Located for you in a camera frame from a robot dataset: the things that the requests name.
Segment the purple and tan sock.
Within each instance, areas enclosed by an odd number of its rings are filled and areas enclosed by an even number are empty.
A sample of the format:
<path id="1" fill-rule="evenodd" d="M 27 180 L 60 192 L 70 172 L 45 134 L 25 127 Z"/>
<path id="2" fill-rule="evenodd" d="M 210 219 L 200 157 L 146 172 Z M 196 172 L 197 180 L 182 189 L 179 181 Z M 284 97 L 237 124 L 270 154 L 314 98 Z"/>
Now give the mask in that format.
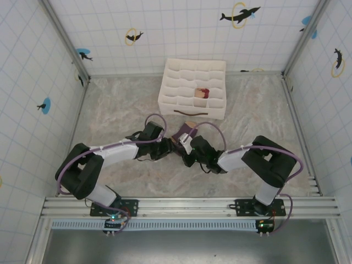
<path id="1" fill-rule="evenodd" d="M 191 131 L 194 127 L 196 126 L 196 123 L 191 122 L 191 121 L 187 121 L 185 122 L 181 128 L 174 134 L 172 135 L 171 139 L 173 141 L 173 143 L 177 144 L 179 142 L 179 138 L 183 135 L 183 134 L 188 134 L 190 135 L 192 138 L 194 138 L 198 132 L 198 129 L 195 129 L 193 131 Z"/>

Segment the red and tan striped sock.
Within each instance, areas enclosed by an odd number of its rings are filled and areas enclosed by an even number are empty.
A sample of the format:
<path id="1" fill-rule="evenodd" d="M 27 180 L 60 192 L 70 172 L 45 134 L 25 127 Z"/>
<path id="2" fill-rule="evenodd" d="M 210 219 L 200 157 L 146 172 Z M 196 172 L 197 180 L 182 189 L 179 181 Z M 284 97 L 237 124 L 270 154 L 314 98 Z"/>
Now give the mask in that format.
<path id="1" fill-rule="evenodd" d="M 195 89 L 194 97 L 208 99 L 210 94 L 210 90 L 203 87 L 198 87 Z"/>

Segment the white fabric divider box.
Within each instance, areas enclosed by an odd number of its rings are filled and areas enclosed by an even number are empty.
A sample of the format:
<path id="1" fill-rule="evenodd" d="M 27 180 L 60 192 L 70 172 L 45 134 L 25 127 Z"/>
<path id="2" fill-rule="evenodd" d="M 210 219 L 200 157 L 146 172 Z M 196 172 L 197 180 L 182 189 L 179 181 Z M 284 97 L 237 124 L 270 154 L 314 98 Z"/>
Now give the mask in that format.
<path id="1" fill-rule="evenodd" d="M 204 117 L 224 119 L 226 94 L 226 62 L 223 60 L 190 60 L 168 58 L 159 90 L 158 104 L 162 115 L 206 112 Z M 210 90 L 209 98 L 194 97 L 198 87 Z"/>

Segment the small fish blue circle sticker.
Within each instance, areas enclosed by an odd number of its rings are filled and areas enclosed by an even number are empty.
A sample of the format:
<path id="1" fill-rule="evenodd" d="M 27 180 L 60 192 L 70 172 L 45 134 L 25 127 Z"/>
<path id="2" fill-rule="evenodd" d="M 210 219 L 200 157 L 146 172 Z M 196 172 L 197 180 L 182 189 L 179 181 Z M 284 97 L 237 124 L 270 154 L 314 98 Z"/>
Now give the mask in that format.
<path id="1" fill-rule="evenodd" d="M 44 115 L 47 115 L 50 112 L 51 109 L 51 99 L 49 97 L 46 97 L 42 104 L 37 105 L 37 110 L 41 111 Z"/>

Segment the shark on blue oval sticker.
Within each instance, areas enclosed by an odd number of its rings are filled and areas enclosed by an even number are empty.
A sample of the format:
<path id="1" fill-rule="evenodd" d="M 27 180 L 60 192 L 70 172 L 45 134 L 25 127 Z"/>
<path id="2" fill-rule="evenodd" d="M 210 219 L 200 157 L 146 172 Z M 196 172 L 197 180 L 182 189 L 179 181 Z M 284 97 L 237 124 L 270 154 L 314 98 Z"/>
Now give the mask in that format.
<path id="1" fill-rule="evenodd" d="M 82 60 L 93 61 L 93 58 L 89 57 L 89 54 L 91 53 L 91 51 L 89 49 L 77 48 L 76 51 Z"/>

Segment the aluminium mounting rail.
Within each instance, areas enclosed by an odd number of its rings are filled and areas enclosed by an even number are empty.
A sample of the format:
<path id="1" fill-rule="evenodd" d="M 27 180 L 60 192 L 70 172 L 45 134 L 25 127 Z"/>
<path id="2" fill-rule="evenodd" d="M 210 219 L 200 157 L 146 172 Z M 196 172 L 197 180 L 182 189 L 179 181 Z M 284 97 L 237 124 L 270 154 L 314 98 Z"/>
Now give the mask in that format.
<path id="1" fill-rule="evenodd" d="M 235 198 L 139 198 L 135 219 L 236 219 L 236 211 L 228 207 Z M 291 219 L 337 219 L 340 210 L 334 197 L 293 197 Z M 45 199 L 42 218 L 87 219 L 89 203 L 73 197 Z"/>

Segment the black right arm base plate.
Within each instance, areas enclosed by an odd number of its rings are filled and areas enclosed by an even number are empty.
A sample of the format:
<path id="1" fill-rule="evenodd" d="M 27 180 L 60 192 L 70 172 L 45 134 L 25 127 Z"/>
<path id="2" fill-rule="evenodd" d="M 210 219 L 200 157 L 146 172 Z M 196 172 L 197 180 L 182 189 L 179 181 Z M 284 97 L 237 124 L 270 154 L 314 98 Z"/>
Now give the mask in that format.
<path id="1" fill-rule="evenodd" d="M 270 217 L 286 216 L 285 205 L 282 199 L 274 199 L 271 204 L 264 205 L 256 199 L 236 199 L 234 209 L 238 217 Z"/>

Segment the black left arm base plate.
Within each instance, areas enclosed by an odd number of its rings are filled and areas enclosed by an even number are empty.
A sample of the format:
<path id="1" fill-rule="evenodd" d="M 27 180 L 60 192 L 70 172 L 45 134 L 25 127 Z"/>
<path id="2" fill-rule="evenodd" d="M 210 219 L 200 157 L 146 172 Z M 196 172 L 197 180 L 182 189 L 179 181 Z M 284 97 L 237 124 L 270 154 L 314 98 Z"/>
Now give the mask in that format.
<path id="1" fill-rule="evenodd" d="M 136 199 L 119 199 L 114 201 L 109 207 L 117 208 L 126 212 L 129 217 L 136 217 L 139 208 L 139 201 Z M 107 209 L 105 207 L 99 206 L 96 203 L 92 203 L 90 207 L 91 217 L 107 217 L 108 215 L 124 215 L 119 211 L 112 209 Z"/>

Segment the aluminium frame floor bar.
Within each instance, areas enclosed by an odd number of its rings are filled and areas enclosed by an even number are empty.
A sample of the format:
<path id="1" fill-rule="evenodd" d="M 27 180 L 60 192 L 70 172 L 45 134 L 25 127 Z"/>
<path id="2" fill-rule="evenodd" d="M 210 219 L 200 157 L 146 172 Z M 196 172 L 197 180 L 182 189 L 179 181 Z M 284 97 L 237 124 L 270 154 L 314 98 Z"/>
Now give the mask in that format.
<path id="1" fill-rule="evenodd" d="M 240 72 L 240 71 L 227 71 L 226 76 L 231 75 L 279 75 L 282 76 L 282 71 L 249 71 L 249 72 Z M 91 75 L 92 79 L 97 78 L 124 78 L 124 77 L 162 77 L 163 73 L 135 73 L 135 74 L 95 74 Z"/>
<path id="2" fill-rule="evenodd" d="M 282 83 L 283 91 L 284 91 L 284 94 L 285 94 L 285 97 L 287 99 L 287 103 L 288 103 L 288 106 L 290 109 L 290 114 L 293 119 L 295 131 L 298 136 L 300 149 L 301 149 L 302 155 L 303 155 L 302 160 L 304 161 L 305 170 L 308 173 L 308 180 L 309 180 L 309 184 L 310 184 L 310 195 L 311 196 L 323 196 L 320 185 L 317 181 L 316 171 L 315 171 L 312 159 L 311 159 L 311 155 L 309 153 L 309 148 L 307 146 L 307 143 L 306 143 L 306 140 L 304 137 L 304 131 L 303 131 L 301 123 L 300 123 L 297 108 L 294 104 L 294 100 L 292 98 L 292 95 L 289 90 L 286 79 L 282 78 L 281 83 Z"/>
<path id="3" fill-rule="evenodd" d="M 86 92 L 87 92 L 87 90 L 89 88 L 89 84 L 91 83 L 91 79 L 92 79 L 92 76 L 88 76 L 87 77 L 87 79 L 85 81 L 85 85 L 82 88 L 83 89 L 82 96 L 80 97 L 80 101 L 77 104 L 77 109 L 76 109 L 76 112 L 75 112 L 75 115 L 74 115 L 74 124 L 73 124 L 73 128 L 72 128 L 72 131 L 71 131 L 71 134 L 70 134 L 70 137 L 69 137 L 69 145 L 68 145 L 67 152 L 66 152 L 67 156 L 69 156 L 69 151 L 71 150 L 71 147 L 72 147 L 74 135 L 75 135 L 76 128 L 77 128 L 77 125 L 78 125 L 78 121 L 79 121 L 79 118 L 80 118 L 81 109 L 82 109 L 82 106 L 83 106 L 83 103 L 84 103 L 84 100 L 85 100 Z M 64 167 L 62 167 L 62 168 L 60 167 L 59 168 L 59 170 L 58 170 L 59 174 L 58 174 L 58 179 L 57 179 L 57 191 L 56 191 L 55 197 L 58 197 L 59 195 L 71 195 L 70 192 L 62 190 L 62 186 L 63 185 L 61 184 L 61 180 L 62 180 L 62 178 L 64 176 L 64 173 L 78 159 L 79 159 L 79 157 L 76 158 L 74 156 L 67 163 L 64 160 L 64 162 L 63 162 Z"/>

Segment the aluminium frame post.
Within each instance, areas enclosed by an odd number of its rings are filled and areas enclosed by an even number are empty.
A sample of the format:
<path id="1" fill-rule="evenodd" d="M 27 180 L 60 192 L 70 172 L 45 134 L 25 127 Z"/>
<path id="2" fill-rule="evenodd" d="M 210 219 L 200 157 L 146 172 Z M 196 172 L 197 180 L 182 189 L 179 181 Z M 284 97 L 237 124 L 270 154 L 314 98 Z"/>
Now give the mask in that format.
<path id="1" fill-rule="evenodd" d="M 89 83 L 91 78 L 90 78 L 90 75 L 83 64 L 83 60 L 81 59 L 78 52 L 76 51 L 67 32 L 65 31 L 62 23 L 60 22 L 59 17 L 57 16 L 56 12 L 54 11 L 50 1 L 49 0 L 38 0 L 38 2 L 40 4 L 40 6 L 42 7 L 42 9 L 44 10 L 44 12 L 46 13 L 49 21 L 51 22 L 57 35 L 59 36 L 60 40 L 62 41 L 65 49 L 69 53 L 71 60 L 72 60 L 72 63 L 76 66 L 76 69 L 78 70 L 80 77 L 82 78 L 83 81 L 86 81 L 86 83 Z"/>
<path id="2" fill-rule="evenodd" d="M 309 42 L 309 39 L 311 39 L 311 36 L 313 35 L 315 30 L 317 29 L 317 26 L 318 26 L 322 16 L 324 15 L 327 7 L 329 6 L 330 2 L 331 2 L 331 0 L 319 0 L 318 1 L 318 4 L 317 4 L 313 14 L 311 15 L 310 21 L 305 26 L 303 34 L 293 50 L 291 58 L 288 60 L 288 63 L 285 66 L 285 69 L 282 71 L 283 79 L 286 79 L 289 76 L 289 74 L 292 72 L 299 57 L 303 53 L 304 48 L 306 47 L 307 43 Z"/>

